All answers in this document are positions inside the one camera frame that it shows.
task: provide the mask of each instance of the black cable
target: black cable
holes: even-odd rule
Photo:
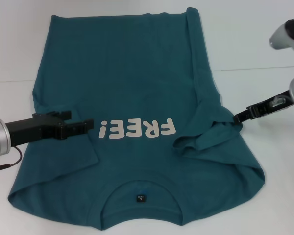
[[[284,99],[287,99],[289,102],[291,102],[293,105],[294,105],[294,101],[290,98],[290,97],[288,97],[288,96],[286,96],[286,95],[278,95],[278,96],[276,96],[277,98],[284,98]]]
[[[0,170],[8,169],[8,168],[10,168],[10,167],[18,164],[22,160],[23,154],[22,154],[21,150],[18,147],[14,147],[14,148],[19,152],[20,158],[15,163],[13,163],[13,164],[0,165]]]

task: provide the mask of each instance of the white surface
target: white surface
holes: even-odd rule
[[[269,38],[294,18],[294,0],[0,0],[0,81],[34,80],[50,18],[182,13],[201,15],[213,71],[294,66]]]
[[[274,51],[270,35],[294,18],[294,0],[0,0],[0,118],[29,118],[31,91],[52,14],[123,15],[200,10],[212,70],[294,66],[294,52]],[[213,73],[224,106],[238,113],[288,89],[294,68]],[[183,227],[132,220],[105,232],[37,218],[7,201],[19,166],[0,171],[0,235],[294,235],[294,107],[245,123],[242,135],[266,172],[266,185],[249,202]],[[26,145],[21,146],[24,152]],[[0,164],[17,160],[17,152]]]

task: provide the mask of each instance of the teal t-shirt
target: teal t-shirt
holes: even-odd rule
[[[42,218],[104,230],[150,218],[184,225],[264,184],[221,106],[199,14],[52,16],[36,112],[93,118],[87,135],[29,144],[8,200]]]

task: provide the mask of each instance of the cable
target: cable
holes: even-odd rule
[[[287,99],[289,102],[291,102],[293,105],[294,105],[294,101],[291,99],[291,98],[289,98],[288,96],[286,96],[286,95],[278,95],[278,96],[276,96],[277,98],[284,98],[284,99]]]
[[[18,164],[22,160],[23,154],[22,154],[21,150],[18,147],[14,147],[14,148],[19,152],[20,158],[15,163],[13,163],[13,164],[0,165],[0,170],[8,169],[8,168],[10,168],[10,167]]]

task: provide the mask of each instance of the t-shirt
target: t-shirt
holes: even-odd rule
[[[88,134],[30,143],[10,203],[104,230],[178,225],[251,199],[264,173],[220,102],[199,14],[52,16],[36,112],[94,119]]]

